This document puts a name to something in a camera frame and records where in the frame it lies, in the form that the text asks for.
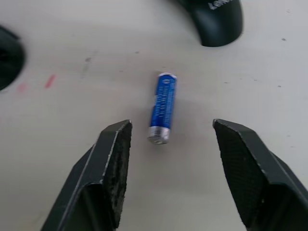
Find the logo text on mouse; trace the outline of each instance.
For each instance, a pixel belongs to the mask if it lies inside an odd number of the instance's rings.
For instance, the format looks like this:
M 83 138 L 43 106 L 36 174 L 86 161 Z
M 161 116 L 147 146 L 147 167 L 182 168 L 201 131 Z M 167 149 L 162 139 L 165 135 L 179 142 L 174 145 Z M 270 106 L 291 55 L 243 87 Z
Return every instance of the logo text on mouse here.
M 222 6 L 223 4 L 227 4 L 230 1 L 232 1 L 232 0 L 217 0 L 217 1 L 213 2 L 213 4 L 209 3 L 208 5 L 209 5 L 211 10 L 215 10 L 218 7 Z

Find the silver battery end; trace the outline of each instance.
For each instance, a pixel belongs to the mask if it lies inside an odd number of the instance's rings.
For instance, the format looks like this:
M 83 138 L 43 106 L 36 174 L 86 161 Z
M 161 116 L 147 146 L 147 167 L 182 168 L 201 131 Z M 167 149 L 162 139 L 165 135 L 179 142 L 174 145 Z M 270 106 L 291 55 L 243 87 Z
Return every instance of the silver battery end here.
M 166 144 L 169 142 L 170 129 L 164 127 L 150 127 L 148 140 L 154 144 Z

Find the blue battery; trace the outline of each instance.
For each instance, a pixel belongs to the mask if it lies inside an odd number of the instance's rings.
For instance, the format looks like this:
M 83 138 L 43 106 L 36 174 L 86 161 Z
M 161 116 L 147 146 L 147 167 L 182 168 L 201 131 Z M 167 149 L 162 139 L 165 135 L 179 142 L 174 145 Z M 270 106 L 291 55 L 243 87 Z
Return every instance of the blue battery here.
M 158 76 L 148 137 L 155 144 L 169 142 L 176 83 L 177 77 L 170 73 L 161 73 Z

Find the black object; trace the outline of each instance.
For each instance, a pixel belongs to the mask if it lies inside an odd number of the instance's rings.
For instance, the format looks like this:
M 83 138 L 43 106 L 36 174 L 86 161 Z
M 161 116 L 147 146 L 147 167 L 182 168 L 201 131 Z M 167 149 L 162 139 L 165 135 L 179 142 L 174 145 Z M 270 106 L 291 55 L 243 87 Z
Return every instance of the black object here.
M 240 0 L 178 0 L 188 11 L 206 47 L 236 40 L 243 30 Z
M 308 192 L 251 129 L 215 119 L 221 159 L 248 231 L 307 231 Z
M 114 231 L 120 222 L 132 125 L 108 126 L 74 165 L 42 231 Z
M 24 62 L 25 53 L 18 37 L 0 26 L 0 90 L 16 79 Z

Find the textured rubber pad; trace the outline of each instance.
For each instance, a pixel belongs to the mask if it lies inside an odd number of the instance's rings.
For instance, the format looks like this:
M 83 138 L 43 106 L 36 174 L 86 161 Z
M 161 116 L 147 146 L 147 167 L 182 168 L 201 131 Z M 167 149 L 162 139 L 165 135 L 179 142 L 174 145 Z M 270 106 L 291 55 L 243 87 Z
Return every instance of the textured rubber pad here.
M 250 227 L 262 203 L 266 179 L 237 132 L 220 123 L 215 130 L 233 199 L 242 222 Z

